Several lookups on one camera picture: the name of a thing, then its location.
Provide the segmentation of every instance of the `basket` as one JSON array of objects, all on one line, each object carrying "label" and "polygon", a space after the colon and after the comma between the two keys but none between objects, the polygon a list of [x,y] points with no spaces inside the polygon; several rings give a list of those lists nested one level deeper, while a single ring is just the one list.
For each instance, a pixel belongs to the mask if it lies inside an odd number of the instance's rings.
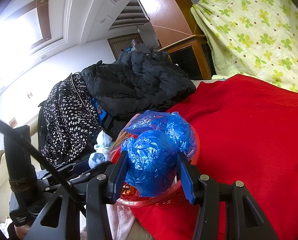
[{"label": "basket", "polygon": [[[199,135],[197,134],[196,130],[191,126],[192,130],[195,133],[196,141],[197,141],[197,150],[193,155],[190,163],[196,165],[199,160],[200,155],[200,140]],[[121,146],[119,146],[114,152],[111,154],[111,161],[116,163],[120,156]],[[140,208],[146,206],[173,206],[178,205],[182,202],[186,201],[185,193],[181,186],[181,181],[177,181],[175,184],[171,185],[164,193],[157,197],[140,197],[139,192],[136,188],[129,186],[126,182],[124,183],[124,188],[130,188],[133,191],[132,200],[130,197],[121,195],[120,198],[117,200],[120,204],[133,207],[133,208]]]}]

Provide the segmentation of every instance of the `red fabric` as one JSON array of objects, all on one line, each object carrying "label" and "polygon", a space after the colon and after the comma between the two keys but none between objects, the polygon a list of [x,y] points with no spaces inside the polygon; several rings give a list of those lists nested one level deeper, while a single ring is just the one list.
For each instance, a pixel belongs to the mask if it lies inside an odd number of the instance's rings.
[{"label": "red fabric", "polygon": [[[198,168],[216,181],[242,180],[276,230],[279,239],[298,236],[298,94],[255,78],[235,75],[201,83],[170,110],[198,132]],[[198,208],[133,208],[156,240],[190,240]],[[221,213],[219,239],[225,232]]]}]

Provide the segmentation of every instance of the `silver rivet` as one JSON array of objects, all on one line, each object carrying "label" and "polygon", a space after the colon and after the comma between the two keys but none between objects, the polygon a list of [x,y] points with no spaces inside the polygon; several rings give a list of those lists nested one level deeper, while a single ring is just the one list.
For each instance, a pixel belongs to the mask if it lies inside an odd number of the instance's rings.
[{"label": "silver rivet", "polygon": [[202,174],[202,175],[200,176],[200,179],[201,179],[201,180],[208,180],[208,179],[210,179],[210,178],[209,178],[208,175],[206,175],[206,174]]},{"label": "silver rivet", "polygon": [[244,183],[241,180],[237,180],[236,181],[236,186],[237,187],[243,187],[244,186]]},{"label": "silver rivet", "polygon": [[106,176],[105,174],[99,174],[99,175],[97,176],[97,179],[98,179],[98,180],[104,180],[106,177],[107,177],[107,176]]}]

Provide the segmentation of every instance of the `wooden column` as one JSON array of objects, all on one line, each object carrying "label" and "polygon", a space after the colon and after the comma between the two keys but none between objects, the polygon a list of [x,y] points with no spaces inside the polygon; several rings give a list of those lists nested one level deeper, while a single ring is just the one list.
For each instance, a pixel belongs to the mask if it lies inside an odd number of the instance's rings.
[{"label": "wooden column", "polygon": [[191,0],[139,0],[150,18],[153,29],[162,47],[177,49],[193,46],[203,79],[211,79],[210,69],[206,64],[205,55],[201,47],[203,35],[201,29],[194,20],[190,8]]}]

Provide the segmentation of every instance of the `blue plastic bag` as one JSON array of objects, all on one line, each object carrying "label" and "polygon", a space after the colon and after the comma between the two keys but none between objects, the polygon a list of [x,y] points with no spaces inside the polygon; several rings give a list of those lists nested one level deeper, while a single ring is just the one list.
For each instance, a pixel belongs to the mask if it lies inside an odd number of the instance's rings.
[{"label": "blue plastic bag", "polygon": [[129,138],[121,145],[129,156],[126,182],[134,186],[140,196],[156,197],[174,181],[178,147],[159,130],[143,132],[137,139]]},{"label": "blue plastic bag", "polygon": [[125,130],[139,136],[144,131],[159,130],[166,133],[190,160],[197,150],[197,141],[191,125],[178,112],[160,113],[147,110],[137,116]]}]

